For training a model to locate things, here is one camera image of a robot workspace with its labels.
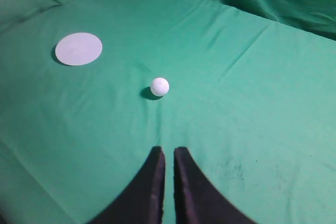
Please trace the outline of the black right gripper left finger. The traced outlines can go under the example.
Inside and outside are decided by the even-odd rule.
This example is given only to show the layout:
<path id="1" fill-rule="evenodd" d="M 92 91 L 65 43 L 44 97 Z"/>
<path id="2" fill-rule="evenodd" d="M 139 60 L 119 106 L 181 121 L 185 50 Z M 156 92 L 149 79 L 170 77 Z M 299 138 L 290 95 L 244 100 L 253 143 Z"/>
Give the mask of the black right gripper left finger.
<path id="1" fill-rule="evenodd" d="M 164 187 L 165 156 L 155 146 L 122 193 L 90 223 L 161 223 Z"/>

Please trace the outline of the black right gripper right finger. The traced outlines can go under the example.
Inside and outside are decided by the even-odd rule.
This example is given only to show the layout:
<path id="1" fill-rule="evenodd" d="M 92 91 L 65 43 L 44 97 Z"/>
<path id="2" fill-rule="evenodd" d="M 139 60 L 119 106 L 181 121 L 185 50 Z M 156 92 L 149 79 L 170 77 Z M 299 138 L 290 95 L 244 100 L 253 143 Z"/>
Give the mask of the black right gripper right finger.
<path id="1" fill-rule="evenodd" d="M 254 223 L 207 179 L 186 147 L 174 150 L 176 223 Z"/>

